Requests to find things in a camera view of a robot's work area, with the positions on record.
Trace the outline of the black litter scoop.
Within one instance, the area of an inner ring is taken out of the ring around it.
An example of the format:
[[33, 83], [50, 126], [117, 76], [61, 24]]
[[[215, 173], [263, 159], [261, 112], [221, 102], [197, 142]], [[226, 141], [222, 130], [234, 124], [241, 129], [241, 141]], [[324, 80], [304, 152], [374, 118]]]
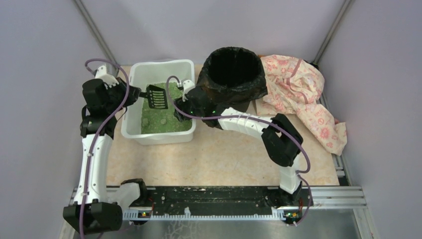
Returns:
[[163, 88], [155, 85], [148, 85], [145, 92], [139, 93], [139, 97], [147, 100], [150, 109], [168, 109], [167, 95], [165, 89]]

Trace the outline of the white plastic litter box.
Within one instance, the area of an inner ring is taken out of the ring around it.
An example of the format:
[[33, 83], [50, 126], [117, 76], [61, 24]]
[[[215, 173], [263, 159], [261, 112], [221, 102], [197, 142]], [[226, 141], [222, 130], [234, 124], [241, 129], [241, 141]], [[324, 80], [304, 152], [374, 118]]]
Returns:
[[[173, 60], [167, 62], [142, 62], [134, 64], [129, 73], [131, 86], [146, 91], [148, 85], [160, 88], [166, 87], [166, 80], [175, 76], [169, 83], [171, 99], [175, 100], [182, 95], [177, 88], [179, 80], [194, 80], [194, 64], [191, 60]], [[125, 138], [134, 139], [142, 145], [170, 144], [189, 142], [193, 139], [197, 126], [196, 120], [179, 122], [174, 117], [174, 107], [168, 103], [166, 110], [150, 109], [144, 98], [129, 106], [125, 113], [121, 133]], [[142, 119], [148, 119], [149, 125], [142, 126]], [[167, 124], [161, 125], [160, 120], [166, 119]]]

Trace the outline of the black trash bin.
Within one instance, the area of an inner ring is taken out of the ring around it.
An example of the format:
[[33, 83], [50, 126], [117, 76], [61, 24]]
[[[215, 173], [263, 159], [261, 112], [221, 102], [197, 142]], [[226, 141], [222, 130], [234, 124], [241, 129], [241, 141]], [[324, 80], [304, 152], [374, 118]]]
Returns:
[[245, 113], [247, 112], [249, 105], [250, 105], [250, 101], [242, 102], [242, 103], [232, 103], [232, 104], [228, 104], [227, 106], [235, 109], [236, 111]]

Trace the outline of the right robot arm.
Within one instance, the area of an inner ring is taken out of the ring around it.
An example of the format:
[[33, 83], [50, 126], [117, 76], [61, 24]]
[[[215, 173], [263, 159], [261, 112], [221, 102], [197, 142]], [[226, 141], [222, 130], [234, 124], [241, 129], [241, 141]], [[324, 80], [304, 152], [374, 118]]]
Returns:
[[294, 194], [301, 187], [299, 154], [306, 156], [303, 138], [283, 114], [259, 117], [225, 104], [215, 104], [199, 87], [183, 89], [172, 100], [179, 121], [201, 120], [208, 127], [239, 132], [262, 140], [269, 158], [279, 166], [281, 190]]

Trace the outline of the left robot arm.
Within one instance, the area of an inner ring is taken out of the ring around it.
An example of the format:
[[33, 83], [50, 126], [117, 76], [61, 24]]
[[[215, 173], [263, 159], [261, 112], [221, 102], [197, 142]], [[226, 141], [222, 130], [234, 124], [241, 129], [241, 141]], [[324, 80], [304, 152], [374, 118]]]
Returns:
[[116, 113], [134, 104], [140, 89], [120, 77], [111, 81], [95, 77], [83, 83], [86, 105], [80, 133], [83, 145], [81, 175], [73, 203], [63, 209], [63, 218], [82, 238], [117, 231], [123, 212], [134, 203], [148, 202], [141, 178], [125, 180], [111, 196], [107, 194], [108, 156], [117, 124]]

